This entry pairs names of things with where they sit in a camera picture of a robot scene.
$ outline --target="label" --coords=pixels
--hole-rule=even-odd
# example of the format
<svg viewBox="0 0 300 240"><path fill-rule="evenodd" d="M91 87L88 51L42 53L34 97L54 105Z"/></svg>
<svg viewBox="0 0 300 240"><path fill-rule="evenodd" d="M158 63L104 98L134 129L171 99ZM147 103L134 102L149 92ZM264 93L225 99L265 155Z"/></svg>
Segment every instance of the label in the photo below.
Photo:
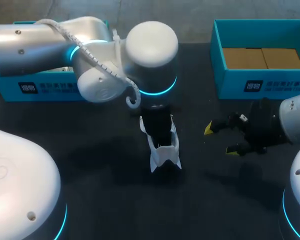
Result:
<svg viewBox="0 0 300 240"><path fill-rule="evenodd" d="M18 82L21 92L24 94L37 94L38 90L34 82Z"/></svg>
<svg viewBox="0 0 300 240"><path fill-rule="evenodd" d="M248 93L259 92L263 83L263 80L248 80L245 83L244 91Z"/></svg>
<svg viewBox="0 0 300 240"><path fill-rule="evenodd" d="M78 94L77 83L74 82L41 82L39 92L43 94Z"/></svg>
<svg viewBox="0 0 300 240"><path fill-rule="evenodd" d="M268 81L265 92L300 92L300 81Z"/></svg>

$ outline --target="open box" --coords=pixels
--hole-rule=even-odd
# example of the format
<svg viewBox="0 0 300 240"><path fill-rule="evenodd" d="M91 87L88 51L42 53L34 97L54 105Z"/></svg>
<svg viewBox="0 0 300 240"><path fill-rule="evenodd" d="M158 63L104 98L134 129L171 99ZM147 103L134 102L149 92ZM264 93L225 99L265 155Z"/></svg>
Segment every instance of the open box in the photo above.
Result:
<svg viewBox="0 0 300 240"><path fill-rule="evenodd" d="M210 46L220 99L287 99L300 94L300 68L229 69L227 48L290 49L300 60L300 20L215 20Z"/></svg>

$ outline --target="brown cardboard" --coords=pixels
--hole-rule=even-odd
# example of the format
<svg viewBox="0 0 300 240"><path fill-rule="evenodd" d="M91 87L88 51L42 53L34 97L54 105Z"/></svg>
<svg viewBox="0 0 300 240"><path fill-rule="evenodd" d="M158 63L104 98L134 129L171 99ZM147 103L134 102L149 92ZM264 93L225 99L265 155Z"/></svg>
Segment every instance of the brown cardboard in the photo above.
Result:
<svg viewBox="0 0 300 240"><path fill-rule="evenodd" d="M295 49L262 48L268 69L300 69L300 59Z"/></svg>
<svg viewBox="0 0 300 240"><path fill-rule="evenodd" d="M261 48L223 48L228 69L267 69Z"/></svg>

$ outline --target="white robotic arm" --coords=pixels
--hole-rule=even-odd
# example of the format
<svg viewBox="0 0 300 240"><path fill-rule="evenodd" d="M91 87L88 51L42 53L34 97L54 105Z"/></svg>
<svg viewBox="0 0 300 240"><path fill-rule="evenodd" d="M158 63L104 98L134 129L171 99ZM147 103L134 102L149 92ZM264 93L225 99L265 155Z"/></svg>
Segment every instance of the white robotic arm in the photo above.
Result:
<svg viewBox="0 0 300 240"><path fill-rule="evenodd" d="M57 23L0 25L0 77L70 66L80 94L110 101L132 86L140 106L153 172L166 160L181 168L179 140L169 97L177 81L178 39L167 25L150 21L121 40L94 17ZM59 171L40 146L0 131L0 240L61 240L67 206Z"/></svg>

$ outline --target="robotic arm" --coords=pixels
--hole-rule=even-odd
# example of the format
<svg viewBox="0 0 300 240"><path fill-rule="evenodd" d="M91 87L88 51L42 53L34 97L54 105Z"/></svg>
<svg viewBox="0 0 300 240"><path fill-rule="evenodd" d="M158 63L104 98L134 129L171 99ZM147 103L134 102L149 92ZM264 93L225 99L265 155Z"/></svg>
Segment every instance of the robotic arm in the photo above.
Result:
<svg viewBox="0 0 300 240"><path fill-rule="evenodd" d="M282 101L279 107L274 107L267 98L254 101L248 118L233 112L226 119L212 120L204 134L234 127L243 133L247 143L228 146L226 154L264 154L270 146L300 144L300 95Z"/></svg>
<svg viewBox="0 0 300 240"><path fill-rule="evenodd" d="M95 17L57 23L0 25L0 77L72 67L84 99L107 102L127 87L140 106L140 128L147 134L153 172L167 159L181 168L179 140L170 112L177 81L178 38L166 24L148 21L135 26L126 39L113 35Z"/></svg>

